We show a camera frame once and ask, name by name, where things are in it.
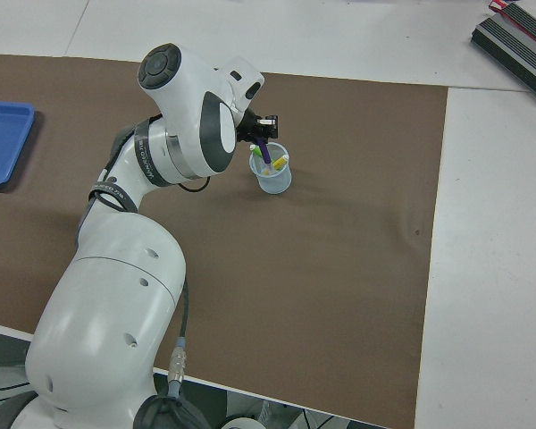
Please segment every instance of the white robotic arm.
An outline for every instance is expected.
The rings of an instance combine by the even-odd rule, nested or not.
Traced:
[[[2,416],[17,413],[4,427],[151,427],[139,411],[155,397],[155,354],[186,270],[171,234],[137,214],[141,200],[223,172],[237,137],[277,137],[276,117],[247,109],[264,78],[244,60],[218,70],[168,44],[147,55],[138,79],[163,117],[116,140],[90,194],[76,255],[29,348],[26,370],[38,396],[17,410],[0,407]]]

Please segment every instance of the white round object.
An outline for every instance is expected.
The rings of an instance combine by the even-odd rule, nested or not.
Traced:
[[[266,429],[260,422],[254,418],[239,417],[230,420],[222,429]]]

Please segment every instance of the blue plastic tray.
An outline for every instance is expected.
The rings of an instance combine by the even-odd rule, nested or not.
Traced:
[[[34,107],[0,101],[0,185],[8,182],[34,122]]]

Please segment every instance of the gray joint cap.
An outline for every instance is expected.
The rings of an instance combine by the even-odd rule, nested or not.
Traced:
[[[139,85],[145,89],[158,89],[174,78],[180,67],[180,49],[167,43],[153,49],[141,62]]]

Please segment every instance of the yellow marker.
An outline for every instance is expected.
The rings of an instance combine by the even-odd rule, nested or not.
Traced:
[[[274,167],[276,170],[281,170],[284,168],[284,165],[288,163],[289,156],[288,155],[282,155],[280,158],[278,158],[276,161],[272,163],[272,167]]]

